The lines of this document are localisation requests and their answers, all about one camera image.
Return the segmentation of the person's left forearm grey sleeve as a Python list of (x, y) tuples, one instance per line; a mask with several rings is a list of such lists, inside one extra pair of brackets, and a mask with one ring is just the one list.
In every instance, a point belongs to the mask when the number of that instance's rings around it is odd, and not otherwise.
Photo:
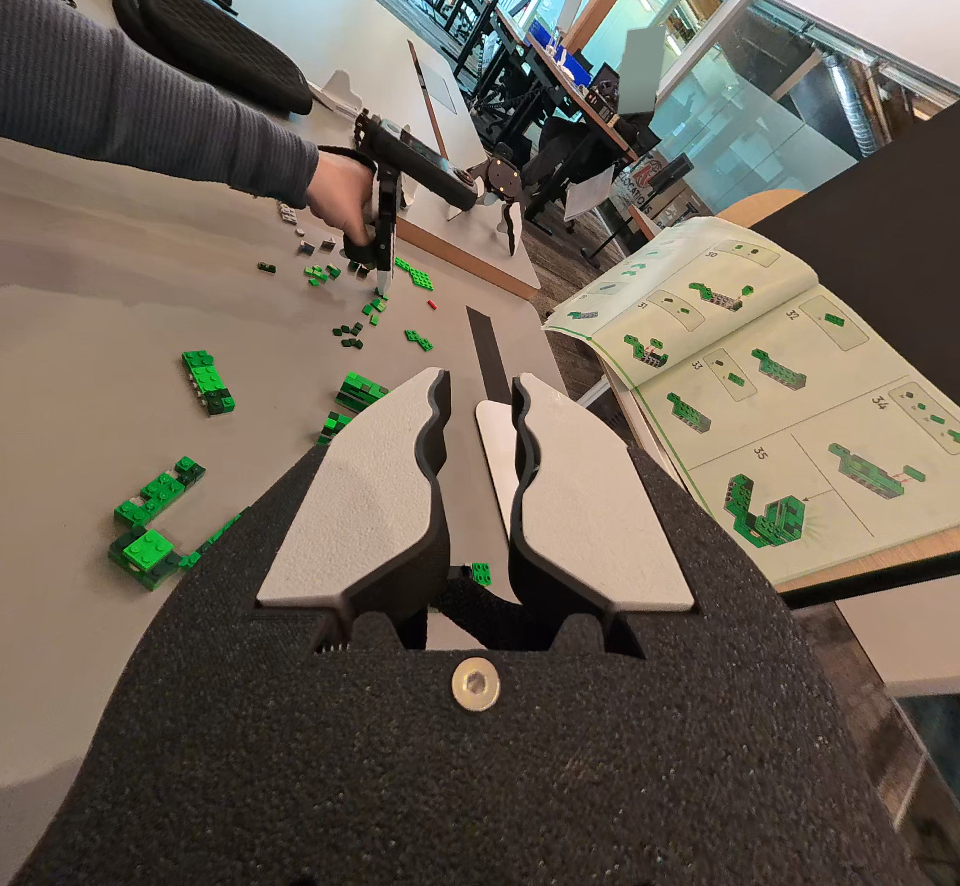
[(307, 208), (318, 149), (57, 0), (1, 0), (1, 136)]

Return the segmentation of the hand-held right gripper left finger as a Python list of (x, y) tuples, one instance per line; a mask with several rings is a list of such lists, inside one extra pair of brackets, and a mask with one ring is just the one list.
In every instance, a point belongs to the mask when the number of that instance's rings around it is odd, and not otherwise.
[(450, 531), (450, 373), (393, 388), (334, 437), (257, 593), (267, 609), (327, 609), (342, 626), (382, 613), (399, 626), (445, 588)]

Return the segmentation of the stacked green brick block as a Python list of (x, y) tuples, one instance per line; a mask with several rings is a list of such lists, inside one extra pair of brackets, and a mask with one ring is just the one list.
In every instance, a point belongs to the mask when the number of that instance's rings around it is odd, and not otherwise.
[(385, 398), (389, 392), (389, 388), (355, 371), (350, 371), (335, 393), (334, 400), (348, 412), (361, 413)]

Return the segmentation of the green and black brick assembly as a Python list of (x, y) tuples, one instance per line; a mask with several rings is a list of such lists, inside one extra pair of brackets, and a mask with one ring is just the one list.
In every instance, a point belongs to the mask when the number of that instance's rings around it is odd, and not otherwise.
[(114, 521), (129, 529), (146, 527), (196, 485), (206, 472), (196, 460), (181, 457), (142, 486), (136, 496), (115, 507)]

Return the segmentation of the wide green brick base assembly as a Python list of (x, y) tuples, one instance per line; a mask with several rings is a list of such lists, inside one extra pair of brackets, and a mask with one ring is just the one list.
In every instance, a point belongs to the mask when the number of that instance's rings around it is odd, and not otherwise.
[(156, 591), (169, 577), (195, 568), (212, 546), (242, 517), (239, 512), (198, 546), (182, 555), (155, 529), (137, 525), (117, 537), (107, 549), (108, 559), (147, 592)]

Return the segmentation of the scattered small green bricks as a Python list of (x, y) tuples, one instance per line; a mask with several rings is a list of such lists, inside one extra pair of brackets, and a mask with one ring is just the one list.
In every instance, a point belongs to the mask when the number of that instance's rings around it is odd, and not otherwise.
[[(415, 287), (427, 290), (429, 292), (434, 290), (433, 282), (426, 272), (412, 267), (406, 262), (406, 260), (401, 258), (394, 259), (393, 265), (395, 268), (398, 268), (403, 273), (407, 274), (411, 283)], [(269, 264), (263, 261), (259, 261), (256, 264), (256, 268), (259, 271), (269, 275), (274, 275), (277, 272), (277, 267), (275, 264)], [(357, 275), (360, 275), (361, 273), (368, 274), (370, 272), (367, 267), (362, 266), (354, 260), (348, 261), (347, 268), (350, 272), (353, 272)], [(325, 266), (314, 264), (304, 268), (304, 275), (306, 276), (308, 284), (314, 288), (319, 287), (321, 283), (338, 279), (341, 274), (342, 269), (334, 266), (333, 264), (326, 264)], [(366, 322), (371, 327), (378, 325), (380, 315), (386, 311), (387, 302), (388, 297), (377, 287), (374, 290), (374, 299), (367, 302), (362, 310), (362, 315), (366, 317)], [(341, 345), (343, 347), (360, 350), (363, 348), (363, 341), (359, 338), (359, 334), (362, 332), (363, 328), (364, 322), (356, 321), (354, 324), (341, 324), (340, 326), (331, 328), (331, 334), (341, 341)], [(404, 330), (404, 337), (406, 338), (407, 342), (416, 344), (424, 352), (431, 352), (434, 349), (433, 343), (418, 333), (415, 329)]]

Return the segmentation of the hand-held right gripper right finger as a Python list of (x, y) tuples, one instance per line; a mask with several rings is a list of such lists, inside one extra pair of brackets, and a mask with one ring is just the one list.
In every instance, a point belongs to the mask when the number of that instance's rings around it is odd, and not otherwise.
[(694, 597), (625, 442), (532, 373), (512, 381), (510, 587), (535, 614), (688, 613)]

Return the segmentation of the black office chair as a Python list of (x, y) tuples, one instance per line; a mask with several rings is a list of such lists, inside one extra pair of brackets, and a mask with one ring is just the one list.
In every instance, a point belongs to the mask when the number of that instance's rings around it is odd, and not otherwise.
[(589, 181), (630, 156), (591, 121), (550, 117), (541, 130), (537, 153), (521, 169), (522, 187), (535, 189), (524, 219), (533, 221), (549, 202), (565, 199), (571, 184)]

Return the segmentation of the person's left hand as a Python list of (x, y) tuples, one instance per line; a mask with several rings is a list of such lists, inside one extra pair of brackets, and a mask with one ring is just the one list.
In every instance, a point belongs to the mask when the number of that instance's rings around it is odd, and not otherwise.
[(342, 150), (320, 148), (306, 189), (311, 212), (355, 246), (373, 240), (366, 216), (372, 205), (376, 169)]

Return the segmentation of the white desk with wooden edge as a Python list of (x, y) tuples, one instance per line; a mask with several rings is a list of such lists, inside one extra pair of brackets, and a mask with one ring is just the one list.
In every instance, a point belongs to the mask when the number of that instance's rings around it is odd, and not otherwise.
[[(75, 0), (78, 11), (105, 25), (116, 25), (110, 0)], [(439, 52), (393, 16), (377, 0), (233, 0), (240, 19), (289, 56), (306, 79), (324, 86), (339, 69), (350, 80), (352, 92), (361, 105), (399, 125), (407, 125), (414, 136), (439, 148), (436, 130), (429, 118), (426, 98), (432, 100), (444, 153), (455, 165), (469, 168), (485, 160), (474, 123), (450, 64)], [(426, 98), (420, 84), (410, 44), (414, 44), (419, 66), (427, 84), (443, 78), (449, 92), (449, 106)], [(353, 138), (349, 123), (315, 103), (310, 117), (294, 117), (289, 128), (315, 138), (320, 144), (347, 145)], [(2, 234), (14, 242), (15, 220), (26, 223), (24, 244), (42, 242), (53, 233), (55, 221), (66, 222), (68, 213), (94, 223), (108, 219), (130, 226), (138, 212), (144, 230), (154, 220), (149, 212), (170, 208), (169, 220), (161, 215), (159, 229), (174, 230), (200, 219), (210, 219), (208, 235), (226, 242), (228, 222), (240, 224), (242, 232), (266, 232), (267, 206), (257, 205), (248, 196), (213, 192), (179, 180), (162, 179), (106, 164), (97, 164), (2, 141)], [(203, 207), (209, 206), (205, 216)], [(508, 253), (506, 238), (497, 232), (500, 207), (474, 207), (452, 220), (448, 207), (419, 190), (412, 206), (401, 212), (397, 246), (406, 241), (425, 247), (437, 256), (475, 277), (531, 301), (540, 282), (522, 243), (515, 255)]]

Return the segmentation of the long green brick assembly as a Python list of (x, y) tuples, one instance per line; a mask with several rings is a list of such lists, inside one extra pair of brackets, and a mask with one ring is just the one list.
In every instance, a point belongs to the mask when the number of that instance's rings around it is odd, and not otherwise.
[(234, 397), (222, 380), (210, 352), (203, 349), (184, 351), (181, 360), (200, 405), (210, 417), (234, 412)]

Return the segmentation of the grey desk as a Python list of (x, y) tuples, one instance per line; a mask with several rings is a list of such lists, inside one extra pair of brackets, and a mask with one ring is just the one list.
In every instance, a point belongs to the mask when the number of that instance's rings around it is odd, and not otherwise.
[[(364, 347), (331, 328), (362, 320), (372, 291), (346, 271), (307, 283), (298, 239), (266, 206), (266, 231), (213, 222), (149, 228), (75, 212), (24, 244), (2, 234), (2, 787), (69, 784), (116, 681), (176, 582), (145, 591), (108, 559), (114, 508), (187, 455), (201, 481), (155, 521), (192, 552), (250, 508), (311, 448), (355, 371), (392, 389), (449, 370), (453, 414), (440, 475), (453, 561), (506, 567), (506, 537), (474, 419), (486, 399), (467, 310), (491, 321), (509, 375), (563, 388), (525, 300), (406, 242), (427, 292), (400, 273)], [(29, 238), (36, 233), (31, 229)], [(257, 268), (274, 264), (276, 273)], [(414, 329), (434, 346), (407, 341)], [(209, 416), (182, 353), (204, 350), (235, 400)]]

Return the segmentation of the brick building instruction booklet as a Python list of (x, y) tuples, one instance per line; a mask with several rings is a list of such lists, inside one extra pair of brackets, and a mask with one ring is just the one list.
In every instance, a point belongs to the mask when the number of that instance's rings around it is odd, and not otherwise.
[(666, 229), (545, 331), (631, 393), (692, 498), (785, 587), (958, 551), (958, 405), (804, 260), (719, 218)]

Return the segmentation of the black panel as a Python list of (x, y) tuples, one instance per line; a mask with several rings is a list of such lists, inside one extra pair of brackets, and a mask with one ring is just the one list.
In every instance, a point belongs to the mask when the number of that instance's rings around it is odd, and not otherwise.
[(959, 104), (752, 228), (959, 402)]

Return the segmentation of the white plastic stand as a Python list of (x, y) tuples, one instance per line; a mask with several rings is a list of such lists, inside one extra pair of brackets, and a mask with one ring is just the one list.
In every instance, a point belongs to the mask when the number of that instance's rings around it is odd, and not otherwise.
[(365, 109), (363, 100), (352, 89), (349, 74), (343, 69), (336, 69), (324, 85), (309, 79), (306, 85), (317, 103), (351, 123)]

